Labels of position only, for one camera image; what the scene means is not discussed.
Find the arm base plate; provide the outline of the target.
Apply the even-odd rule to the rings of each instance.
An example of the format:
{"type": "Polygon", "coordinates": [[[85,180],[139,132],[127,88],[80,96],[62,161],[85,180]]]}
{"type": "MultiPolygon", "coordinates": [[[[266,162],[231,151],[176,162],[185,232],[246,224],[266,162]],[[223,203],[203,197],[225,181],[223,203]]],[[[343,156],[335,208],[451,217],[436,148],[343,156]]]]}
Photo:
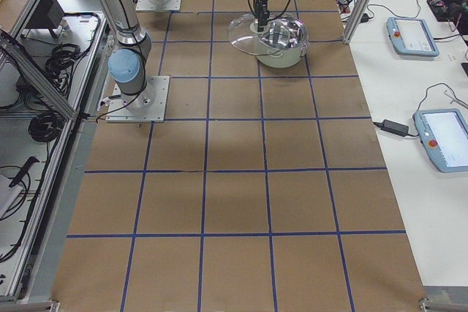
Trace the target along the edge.
{"type": "Polygon", "coordinates": [[[123,95],[112,99],[109,113],[105,116],[108,123],[163,123],[170,86],[169,76],[147,76],[146,89],[128,107],[133,97],[123,95]]]}
{"type": "Polygon", "coordinates": [[[182,0],[138,0],[137,12],[171,12],[181,9],[182,0]]]}

